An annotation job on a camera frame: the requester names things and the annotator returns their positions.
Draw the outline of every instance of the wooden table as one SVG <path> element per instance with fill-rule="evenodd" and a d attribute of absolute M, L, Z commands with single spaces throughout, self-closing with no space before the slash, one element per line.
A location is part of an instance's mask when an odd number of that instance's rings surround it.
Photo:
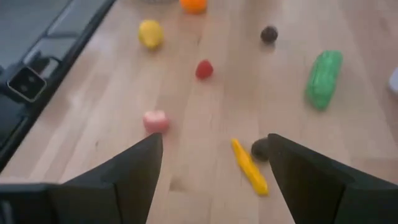
<path fill-rule="evenodd" d="M 162 109 L 172 127 L 148 223 L 293 223 L 268 165 L 260 198 L 230 147 L 279 133 L 398 183 L 397 102 L 385 89 L 398 58 L 395 0 L 209 0 L 179 5 L 119 0 L 1 174 L 3 182 L 64 182 L 144 138 L 142 114 Z M 157 19 L 164 46 L 137 39 Z M 261 43 L 268 24 L 275 47 Z M 336 93 L 319 113 L 303 100 L 326 49 L 345 57 Z M 208 58 L 214 77 L 199 82 Z"/>

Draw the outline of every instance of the orange fruit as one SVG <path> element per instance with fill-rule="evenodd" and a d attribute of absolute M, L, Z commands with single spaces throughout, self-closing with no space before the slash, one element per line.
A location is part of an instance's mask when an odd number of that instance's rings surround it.
<path fill-rule="evenodd" d="M 180 0 L 181 7 L 189 13 L 201 13 L 207 7 L 207 0 Z"/>

